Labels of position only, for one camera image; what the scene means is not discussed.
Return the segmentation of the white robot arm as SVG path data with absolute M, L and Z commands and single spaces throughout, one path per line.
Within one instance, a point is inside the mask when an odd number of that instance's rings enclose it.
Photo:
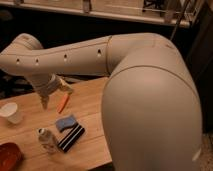
M 200 99 L 167 38 L 121 34 L 45 49 L 23 33 L 0 52 L 0 69 L 25 77 L 41 96 L 57 90 L 63 74 L 107 76 L 101 113 L 115 171 L 200 171 Z

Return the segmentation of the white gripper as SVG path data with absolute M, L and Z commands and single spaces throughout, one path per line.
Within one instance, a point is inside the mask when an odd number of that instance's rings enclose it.
M 47 109 L 49 103 L 49 95 L 58 88 L 61 91 L 71 94 L 73 89 L 71 86 L 56 74 L 37 74 L 26 76 L 26 80 L 32 85 L 34 90 L 41 96 L 40 101 L 44 110 Z

